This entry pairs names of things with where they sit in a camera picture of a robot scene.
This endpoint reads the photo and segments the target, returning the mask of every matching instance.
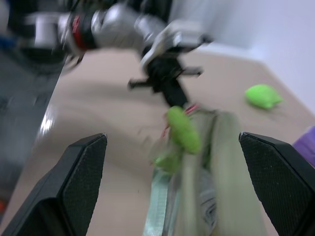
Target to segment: table surface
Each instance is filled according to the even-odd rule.
[[[199,78],[184,78],[192,99],[209,108],[234,112],[243,130],[294,142],[314,116],[261,64],[194,52],[187,66],[203,66]],[[127,90],[131,77],[141,78],[132,53],[106,51],[86,55],[82,65],[59,78],[46,112],[45,135],[33,148],[4,217],[0,233],[35,183],[55,165],[65,148],[80,138],[106,132],[108,149],[100,196],[88,235],[142,235],[149,205],[152,167],[148,149],[164,128],[167,107],[161,96],[147,89]],[[274,86],[284,102],[271,111],[248,105],[249,87]],[[266,218],[268,231],[276,235]]]

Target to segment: green plush toy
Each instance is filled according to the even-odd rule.
[[[245,95],[251,104],[263,109],[271,109],[283,100],[273,87],[264,84],[249,88]]]
[[[173,174],[181,166],[183,152],[197,154],[201,150],[201,140],[189,117],[180,107],[172,107],[167,112],[170,127],[170,141],[159,147],[159,154],[153,161],[157,168]]]

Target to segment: lime green object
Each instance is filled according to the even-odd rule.
[[[189,117],[181,107],[172,107],[167,112],[168,124],[171,128],[171,139],[191,154],[201,150],[201,140]]]
[[[245,95],[250,103],[263,109],[271,109],[283,100],[273,87],[264,84],[249,88]]]
[[[174,174],[181,166],[181,157],[179,153],[171,153],[169,155],[160,155],[155,161],[156,167],[162,169],[163,171]]]

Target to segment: white wall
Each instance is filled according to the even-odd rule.
[[[261,59],[315,113],[315,1],[215,1],[214,19],[197,18],[217,42]]]

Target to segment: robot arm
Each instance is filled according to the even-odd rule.
[[[27,35],[32,35],[19,40],[24,49],[63,51],[71,57],[103,48],[135,50],[147,78],[131,81],[129,87],[152,87],[163,93],[170,106],[184,106],[188,101],[177,78],[201,74],[198,68],[185,70],[178,56],[209,42],[196,23],[167,24],[121,2],[93,13],[36,12],[26,15],[23,25]]]

